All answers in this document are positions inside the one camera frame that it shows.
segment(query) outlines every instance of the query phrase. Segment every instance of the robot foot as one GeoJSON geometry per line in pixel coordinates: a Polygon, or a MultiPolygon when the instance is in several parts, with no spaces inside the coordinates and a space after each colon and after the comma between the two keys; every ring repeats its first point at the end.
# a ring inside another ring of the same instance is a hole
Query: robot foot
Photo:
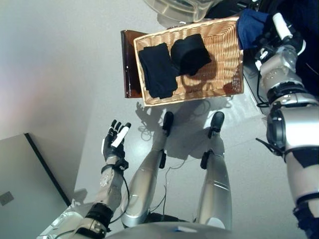
{"type": "Polygon", "coordinates": [[[210,129],[208,133],[208,138],[211,138],[211,134],[213,132],[219,133],[221,130],[221,127],[223,126],[225,119],[225,115],[221,111],[217,111],[210,122],[210,129]]]}
{"type": "Polygon", "coordinates": [[[167,111],[163,120],[163,130],[167,131],[167,136],[169,136],[171,126],[173,125],[174,115],[172,112],[167,111]]]}

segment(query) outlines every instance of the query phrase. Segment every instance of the woven basket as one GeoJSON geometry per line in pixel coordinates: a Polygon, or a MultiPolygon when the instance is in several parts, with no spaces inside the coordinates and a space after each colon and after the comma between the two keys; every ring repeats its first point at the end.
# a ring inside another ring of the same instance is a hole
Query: woven basket
{"type": "Polygon", "coordinates": [[[238,45],[237,20],[238,17],[229,17],[205,21],[136,38],[134,48],[145,106],[243,93],[243,51],[238,45]],[[172,97],[152,98],[146,90],[138,52],[144,47],[157,46],[163,42],[167,44],[170,51],[176,40],[185,39],[197,33],[201,34],[212,62],[202,67],[194,76],[176,77],[177,90],[173,92],[172,97]]]}

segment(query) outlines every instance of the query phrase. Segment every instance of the rolled black fabric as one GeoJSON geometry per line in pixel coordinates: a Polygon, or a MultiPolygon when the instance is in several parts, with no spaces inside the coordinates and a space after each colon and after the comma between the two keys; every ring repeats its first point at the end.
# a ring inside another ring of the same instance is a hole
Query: rolled black fabric
{"type": "Polygon", "coordinates": [[[176,71],[172,67],[167,45],[145,47],[139,52],[146,89],[153,98],[171,97],[177,89],[176,71]]]}
{"type": "Polygon", "coordinates": [[[170,56],[179,76],[193,76],[201,67],[211,62],[200,34],[177,40],[170,50],[170,56]]]}

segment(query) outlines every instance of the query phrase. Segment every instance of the black wire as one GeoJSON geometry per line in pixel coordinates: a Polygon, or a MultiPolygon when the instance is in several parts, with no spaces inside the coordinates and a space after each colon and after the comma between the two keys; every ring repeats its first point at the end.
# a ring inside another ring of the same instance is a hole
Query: black wire
{"type": "Polygon", "coordinates": [[[122,178],[123,178],[123,181],[124,181],[124,183],[125,183],[126,190],[127,190],[127,192],[128,192],[128,203],[127,203],[127,205],[126,205],[126,207],[125,207],[125,210],[124,210],[116,219],[114,219],[113,221],[110,221],[109,224],[112,224],[112,223],[116,222],[118,219],[120,219],[120,218],[124,215],[124,213],[126,213],[126,210],[129,208],[129,204],[130,204],[130,191],[129,191],[128,183],[126,182],[124,175],[121,174],[121,176],[122,176],[122,178]]]}
{"type": "Polygon", "coordinates": [[[259,84],[260,84],[260,71],[258,72],[258,80],[257,80],[257,98],[261,101],[260,103],[257,104],[257,107],[259,108],[267,108],[269,107],[269,104],[266,100],[264,100],[260,95],[259,95],[259,84]]]}
{"type": "Polygon", "coordinates": [[[70,231],[67,231],[67,232],[60,233],[59,235],[57,235],[57,236],[55,237],[55,239],[58,239],[59,237],[64,236],[64,235],[66,235],[66,234],[68,234],[68,233],[72,233],[72,232],[74,232],[74,230],[70,230],[70,231]]]}
{"type": "Polygon", "coordinates": [[[163,198],[161,199],[161,201],[159,202],[159,204],[157,204],[157,205],[155,206],[154,209],[150,210],[150,213],[151,213],[151,212],[154,212],[157,208],[159,208],[159,206],[161,205],[161,203],[164,201],[164,198],[166,197],[166,193],[167,193],[167,190],[166,190],[166,186],[165,186],[165,185],[164,185],[164,188],[165,188],[165,194],[164,194],[163,198]]]}
{"type": "MultiPolygon", "coordinates": [[[[181,166],[183,166],[183,165],[185,164],[185,162],[186,162],[186,159],[184,160],[184,162],[183,162],[180,166],[178,166],[178,167],[176,167],[176,168],[172,168],[172,167],[169,167],[169,168],[168,168],[168,170],[167,170],[167,172],[166,172],[166,174],[165,174],[165,188],[167,188],[167,174],[168,174],[168,172],[169,172],[171,169],[179,169],[181,166]]],[[[165,204],[166,204],[166,195],[167,195],[166,192],[165,192],[165,195],[164,195],[163,217],[162,217],[162,219],[164,219],[164,217],[165,217],[165,204]]]]}

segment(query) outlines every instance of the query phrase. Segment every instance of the robot leg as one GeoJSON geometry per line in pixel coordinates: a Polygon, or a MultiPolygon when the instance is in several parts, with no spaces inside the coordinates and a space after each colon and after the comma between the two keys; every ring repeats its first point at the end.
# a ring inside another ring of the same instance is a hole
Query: robot leg
{"type": "Polygon", "coordinates": [[[211,121],[208,149],[200,164],[206,169],[206,176],[195,222],[231,230],[231,193],[224,161],[224,143],[219,136],[223,121],[223,112],[216,112],[211,121]]]}
{"type": "MultiPolygon", "coordinates": [[[[163,168],[166,154],[164,147],[169,135],[174,115],[167,112],[163,120],[161,133],[155,139],[151,151],[146,156],[136,173],[134,174],[129,190],[130,204],[122,216],[122,223],[127,227],[134,227],[145,221],[149,214],[153,200],[159,167],[163,168]]],[[[127,194],[122,200],[121,209],[125,210],[127,194]]]]}

